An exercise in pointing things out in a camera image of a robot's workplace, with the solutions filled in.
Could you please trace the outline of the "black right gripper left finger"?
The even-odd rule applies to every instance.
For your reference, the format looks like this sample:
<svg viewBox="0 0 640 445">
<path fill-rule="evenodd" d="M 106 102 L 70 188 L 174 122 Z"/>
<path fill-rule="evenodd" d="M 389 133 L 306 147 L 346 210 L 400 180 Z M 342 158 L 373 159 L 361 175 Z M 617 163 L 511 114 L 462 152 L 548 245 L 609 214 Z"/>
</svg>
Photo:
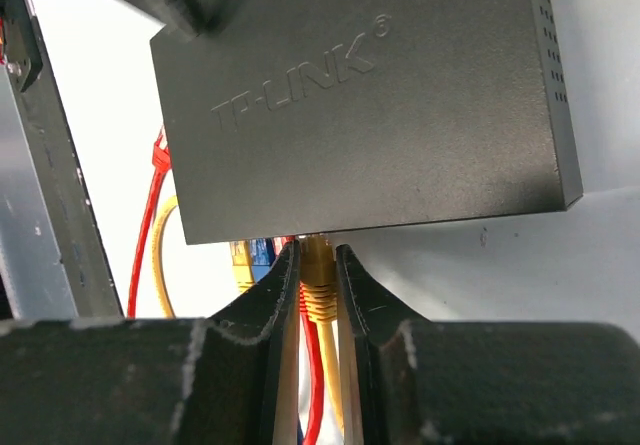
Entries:
<svg viewBox="0 0 640 445">
<path fill-rule="evenodd" d="M 5 444 L 293 444 L 300 246 L 208 318 L 5 320 Z"/>
</svg>

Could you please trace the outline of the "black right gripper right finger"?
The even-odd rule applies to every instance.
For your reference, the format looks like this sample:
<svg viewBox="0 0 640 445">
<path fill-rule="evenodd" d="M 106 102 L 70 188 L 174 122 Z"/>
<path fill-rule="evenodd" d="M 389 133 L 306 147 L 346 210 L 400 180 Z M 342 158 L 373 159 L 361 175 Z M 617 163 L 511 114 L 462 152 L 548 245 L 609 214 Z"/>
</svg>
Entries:
<svg viewBox="0 0 640 445">
<path fill-rule="evenodd" d="M 336 251 L 348 444 L 635 444 L 639 346 L 588 322 L 433 321 Z"/>
</svg>

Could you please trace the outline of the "black network switch box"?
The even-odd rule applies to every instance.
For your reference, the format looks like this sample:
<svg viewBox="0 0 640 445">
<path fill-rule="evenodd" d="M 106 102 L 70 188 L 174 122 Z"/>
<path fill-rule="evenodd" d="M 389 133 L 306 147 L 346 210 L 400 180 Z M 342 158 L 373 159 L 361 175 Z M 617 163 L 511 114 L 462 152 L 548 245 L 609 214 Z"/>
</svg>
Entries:
<svg viewBox="0 0 640 445">
<path fill-rule="evenodd" d="M 190 244 L 563 211 L 552 0 L 201 0 L 150 47 Z"/>
</svg>

